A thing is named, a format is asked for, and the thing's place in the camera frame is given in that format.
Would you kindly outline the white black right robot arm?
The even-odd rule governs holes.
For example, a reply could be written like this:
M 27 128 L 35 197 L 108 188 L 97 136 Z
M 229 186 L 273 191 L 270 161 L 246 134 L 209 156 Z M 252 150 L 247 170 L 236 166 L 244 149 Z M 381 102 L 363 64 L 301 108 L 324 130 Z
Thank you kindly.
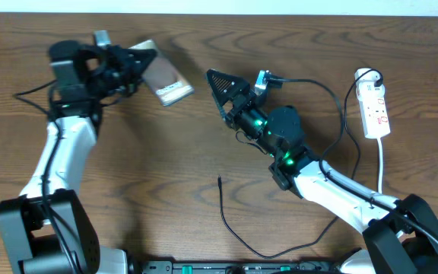
M 339 272 L 438 273 L 438 218 L 425 200 L 387 196 L 337 172 L 305 143 L 294 107 L 262 110 L 269 88 L 280 88 L 286 79 L 262 71 L 252 88 L 247 80 L 214 69 L 205 77 L 226 125 L 273 158 L 269 170 L 277 185 L 362 234 L 365 248 L 341 262 Z

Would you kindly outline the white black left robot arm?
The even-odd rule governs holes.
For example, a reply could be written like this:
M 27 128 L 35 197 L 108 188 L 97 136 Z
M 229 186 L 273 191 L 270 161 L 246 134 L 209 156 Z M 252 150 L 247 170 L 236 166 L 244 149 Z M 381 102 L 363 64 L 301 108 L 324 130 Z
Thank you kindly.
M 46 84 L 46 144 L 19 196 L 0 202 L 0 234 L 13 272 L 140 272 L 129 252 L 100 244 L 78 192 L 103 109 L 138 90 L 156 55 L 101 37 L 49 48 L 55 77 Z

